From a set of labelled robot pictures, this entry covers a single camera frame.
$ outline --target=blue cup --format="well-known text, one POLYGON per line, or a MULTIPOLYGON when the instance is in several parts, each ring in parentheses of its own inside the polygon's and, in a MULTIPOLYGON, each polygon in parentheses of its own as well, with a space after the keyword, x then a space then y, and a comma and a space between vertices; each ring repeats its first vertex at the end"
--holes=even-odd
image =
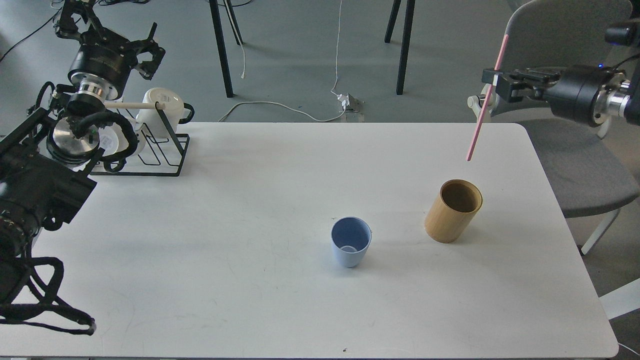
POLYGON ((371 243, 371 229, 359 218, 338 220, 331 230, 333 255, 338 263, 353 268, 360 263, 371 243))

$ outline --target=bamboo cup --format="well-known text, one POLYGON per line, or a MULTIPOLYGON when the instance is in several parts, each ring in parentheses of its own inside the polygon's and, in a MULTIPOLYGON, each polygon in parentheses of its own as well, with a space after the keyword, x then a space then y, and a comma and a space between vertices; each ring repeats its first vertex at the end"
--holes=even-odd
POLYGON ((436 241, 454 242, 481 206, 482 194, 475 185, 465 180, 449 180, 440 188, 424 219, 424 228, 436 241))

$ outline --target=white mug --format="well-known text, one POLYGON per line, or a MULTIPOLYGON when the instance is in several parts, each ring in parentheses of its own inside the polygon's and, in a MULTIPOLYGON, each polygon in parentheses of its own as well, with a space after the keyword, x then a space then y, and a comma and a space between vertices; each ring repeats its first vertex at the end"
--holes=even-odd
MULTIPOLYGON (((130 156, 138 155, 142 149, 145 148, 147 144, 147 139, 145 139, 142 134, 142 124, 136 123, 136 120, 132 117, 126 117, 127 120, 131 123, 133 127, 133 131, 135 131, 136 136, 138 137, 138 147, 136 151, 130 156)), ((106 126, 104 129, 99 129, 100 134, 100 147, 104 149, 104 155, 112 155, 116 152, 123 151, 129 146, 127 139, 122 133, 122 129, 120 126, 106 126)))
MULTIPOLYGON (((184 114, 184 101, 169 89, 165 88, 151 88, 147 90, 142 100, 147 104, 155 104, 160 102, 164 104, 164 114, 169 120, 173 132, 175 133, 178 128, 178 122, 184 114)), ((160 115, 155 109, 142 109, 136 116, 136 122, 146 123, 149 127, 150 135, 153 135, 156 139, 169 138, 169 132, 166 130, 160 115)))

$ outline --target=white cable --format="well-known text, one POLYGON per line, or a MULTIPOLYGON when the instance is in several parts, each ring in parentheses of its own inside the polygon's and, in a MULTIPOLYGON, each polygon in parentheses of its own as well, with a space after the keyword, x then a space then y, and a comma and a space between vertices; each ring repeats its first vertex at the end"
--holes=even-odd
MULTIPOLYGON (((232 26, 234 27, 234 30, 235 30, 235 26, 236 25, 233 23, 233 17, 231 16, 231 14, 229 14, 229 18, 231 19, 232 26)), ((334 90, 335 90, 335 87, 338 85, 338 48, 340 46, 340 20, 341 20, 341 18, 342 18, 342 0, 340 0, 340 8, 338 10, 338 37, 337 37, 336 42, 335 42, 335 82, 333 84, 333 88, 331 89, 331 93, 333 95, 336 95, 337 97, 339 97, 340 95, 336 94, 334 92, 334 90)), ((244 48, 242 47, 242 44, 240 44, 240 48, 242 49, 243 61, 244 61, 244 48)), ((241 78, 244 79, 244 69, 243 69, 243 73, 242 73, 241 78)), ((329 121, 333 121, 335 119, 339 119, 344 114, 344 112, 346 111, 346 109, 343 108, 342 112, 340 112, 340 115, 338 115, 336 117, 332 117, 330 119, 320 120, 320 119, 317 119, 317 118, 309 115, 308 113, 305 113, 304 111, 300 111, 300 110, 296 110, 296 109, 290 108, 290 107, 286 106, 285 104, 281 104, 279 102, 275 102, 275 101, 244 101, 244 102, 239 102, 239 103, 235 104, 231 109, 229 109, 229 111, 226 114, 224 114, 218 120, 218 122, 225 121, 227 119, 227 117, 232 113, 232 111, 234 111, 238 106, 244 105, 244 104, 272 104, 272 105, 278 105, 278 106, 282 106, 283 108, 287 108, 287 109, 289 109, 291 111, 295 111, 296 113, 300 113, 300 114, 306 115, 306 116, 310 117, 311 119, 313 119, 314 121, 317 121, 317 122, 329 122, 329 121)))
POLYGON ((244 46, 242 46, 242 41, 239 41, 240 34, 236 33, 236 29, 237 29, 236 22, 234 21, 234 17, 231 16, 231 9, 227 7, 227 3, 225 3, 225 9, 227 10, 227 15, 231 20, 231 28, 236 38, 238 39, 238 42, 240 43, 240 50, 242 50, 242 74, 240 75, 240 78, 244 79, 244 76, 246 75, 246 55, 244 54, 244 46))
POLYGON ((62 6, 61 6, 61 7, 59 7, 59 8, 56 8, 56 7, 54 7, 54 6, 53 6, 53 4, 60 4, 60 3, 62 3, 62 0, 60 0, 60 1, 56 1, 55 3, 54 3, 53 1, 54 1, 54 0, 51 0, 51 5, 50 5, 52 9, 56 9, 56 10, 60 10, 60 9, 62 9, 62 6))
POLYGON ((627 350, 631 351, 631 352, 632 352, 632 353, 634 353, 635 355, 640 356, 640 354, 638 354, 636 351, 632 350, 630 347, 628 347, 628 346, 626 346, 626 345, 623 345, 623 344, 621 344, 621 343, 618 343, 618 345, 620 345, 621 347, 623 347, 623 348, 625 348, 625 349, 627 349, 627 350))
POLYGON ((315 121, 318 121, 318 122, 329 122, 329 121, 332 121, 332 120, 338 119, 339 117, 341 117, 341 116, 342 116, 342 114, 344 114, 344 110, 343 110, 343 111, 340 113, 340 115, 338 115, 338 116, 336 116, 336 117, 334 117, 334 118, 327 119, 327 120, 319 120, 319 119, 316 119, 315 117, 313 117, 313 116, 309 115, 308 113, 305 113, 304 111, 300 111, 300 110, 292 109, 292 108, 290 108, 290 107, 286 106, 285 104, 280 104, 279 102, 274 102, 274 101, 244 101, 244 102, 239 102, 239 103, 235 104, 233 108, 231 108, 231 109, 230 109, 226 114, 224 114, 224 115, 223 115, 223 116, 218 120, 218 122, 223 122, 223 121, 225 121, 225 120, 227 119, 227 117, 231 114, 231 111, 234 111, 238 106, 243 105, 243 104, 272 104, 272 105, 278 105, 278 106, 282 106, 283 108, 287 108, 287 109, 289 109, 289 110, 291 110, 291 111, 295 111, 296 113, 304 114, 304 115, 306 115, 306 116, 308 116, 308 117, 310 117, 310 118, 312 118, 312 119, 314 119, 315 121))
POLYGON ((342 18, 342 0, 340 0, 340 10, 338 10, 338 39, 335 42, 335 82, 333 83, 333 88, 331 88, 331 93, 333 95, 339 96, 335 92, 335 87, 338 85, 338 46, 340 45, 340 20, 342 18))

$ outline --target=gray floor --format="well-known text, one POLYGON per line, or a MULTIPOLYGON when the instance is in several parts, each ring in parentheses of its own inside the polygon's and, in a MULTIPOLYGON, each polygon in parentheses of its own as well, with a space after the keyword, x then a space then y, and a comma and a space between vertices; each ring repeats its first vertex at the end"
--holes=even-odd
MULTIPOLYGON (((103 25, 131 40, 146 37, 156 21, 156 40, 166 49, 152 81, 132 73, 125 101, 140 101, 151 87, 176 91, 196 109, 196 121, 216 121, 239 101, 276 101, 319 119, 338 115, 330 89, 335 81, 338 0, 254 0, 235 9, 246 42, 246 77, 240 78, 243 55, 223 14, 227 52, 236 95, 225 97, 211 14, 205 0, 153 0, 146 5, 96 6, 103 25)), ((473 122, 469 95, 482 88, 480 74, 491 67, 504 27, 518 0, 418 1, 405 93, 395 94, 404 7, 391 44, 383 37, 390 0, 344 0, 340 22, 337 93, 363 101, 362 112, 339 121, 473 122)), ((48 1, 0 0, 0 53, 53 15, 48 1)), ((66 83, 78 44, 54 36, 50 25, 13 50, 0 63, 0 134, 25 117, 45 81, 66 83)), ((615 49, 610 62, 627 53, 615 49)), ((527 110, 495 117, 509 122, 549 116, 527 110)), ((309 118, 270 105, 245 105, 228 121, 306 122, 309 118)), ((616 121, 604 142, 640 180, 640 127, 616 121)), ((601 242, 584 258, 596 291, 604 295, 640 277, 640 207, 623 208, 601 242)), ((600 217, 569 220, 577 244, 600 217)), ((640 311, 612 320, 618 340, 640 350, 640 311)), ((615 359, 637 359, 621 348, 615 359)))

